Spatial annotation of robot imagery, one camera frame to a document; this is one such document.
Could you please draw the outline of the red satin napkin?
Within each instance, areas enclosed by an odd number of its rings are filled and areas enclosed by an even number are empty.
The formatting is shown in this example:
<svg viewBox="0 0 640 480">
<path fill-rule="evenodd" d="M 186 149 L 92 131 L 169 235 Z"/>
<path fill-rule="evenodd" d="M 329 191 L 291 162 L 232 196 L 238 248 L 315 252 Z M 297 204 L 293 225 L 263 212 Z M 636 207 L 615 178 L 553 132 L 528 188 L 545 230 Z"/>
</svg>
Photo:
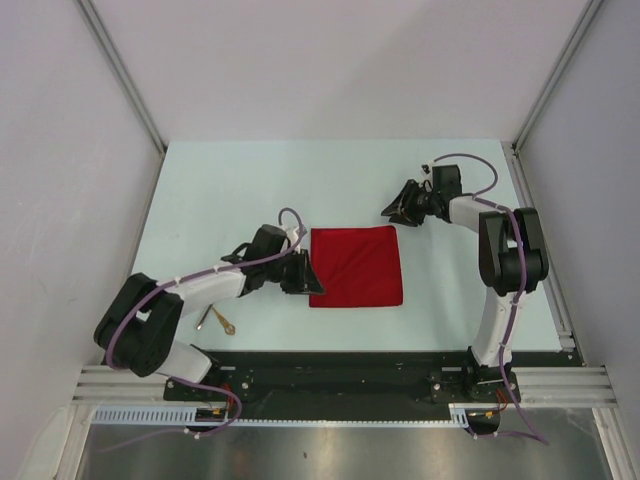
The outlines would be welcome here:
<svg viewBox="0 0 640 480">
<path fill-rule="evenodd" d="M 313 295 L 316 309 L 385 308 L 403 304 L 404 290 L 396 229 L 314 228 L 311 265 L 325 289 Z"/>
</svg>

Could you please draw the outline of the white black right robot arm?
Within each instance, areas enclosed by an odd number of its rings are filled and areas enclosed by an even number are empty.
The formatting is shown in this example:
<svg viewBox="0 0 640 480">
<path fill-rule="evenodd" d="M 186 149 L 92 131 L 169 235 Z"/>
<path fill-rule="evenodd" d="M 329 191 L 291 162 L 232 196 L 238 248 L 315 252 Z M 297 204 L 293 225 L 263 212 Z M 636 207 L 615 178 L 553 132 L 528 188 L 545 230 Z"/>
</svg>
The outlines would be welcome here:
<svg viewBox="0 0 640 480">
<path fill-rule="evenodd" d="M 470 346 L 474 368 L 461 376 L 463 393 L 484 401 L 497 389 L 490 369 L 511 362 L 513 331 L 529 295 L 549 273 L 549 259 L 538 211 L 511 210 L 465 193 L 456 165 L 422 167 L 425 179 L 408 180 L 381 212 L 390 222 L 418 227 L 431 216 L 478 235 L 478 268 L 486 286 L 480 327 Z"/>
</svg>

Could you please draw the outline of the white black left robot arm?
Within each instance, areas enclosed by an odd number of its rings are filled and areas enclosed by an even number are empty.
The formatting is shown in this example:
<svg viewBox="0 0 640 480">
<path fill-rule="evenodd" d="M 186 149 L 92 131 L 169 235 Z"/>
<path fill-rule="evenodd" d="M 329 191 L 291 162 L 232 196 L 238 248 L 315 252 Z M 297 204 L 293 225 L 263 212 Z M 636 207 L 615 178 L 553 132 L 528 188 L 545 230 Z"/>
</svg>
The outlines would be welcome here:
<svg viewBox="0 0 640 480">
<path fill-rule="evenodd" d="M 246 296 L 270 282 L 289 295 L 323 295 L 325 289 L 300 247 L 304 228 L 262 225 L 250 242 L 214 267 L 158 282 L 143 273 L 130 276 L 93 335 L 112 368 L 140 378 L 160 374 L 186 381 L 197 398 L 214 397 L 221 387 L 214 360 L 175 339 L 180 320 L 223 300 Z"/>
</svg>

